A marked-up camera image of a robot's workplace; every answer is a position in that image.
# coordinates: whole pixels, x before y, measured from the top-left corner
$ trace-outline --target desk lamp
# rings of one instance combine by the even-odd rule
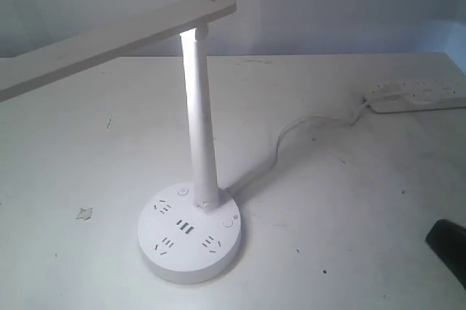
[[[138,223],[139,245],[159,277],[204,282],[235,257],[238,206],[217,184],[205,39],[208,23],[236,10],[235,0],[185,0],[0,63],[0,102],[180,34],[193,181],[156,194]]]

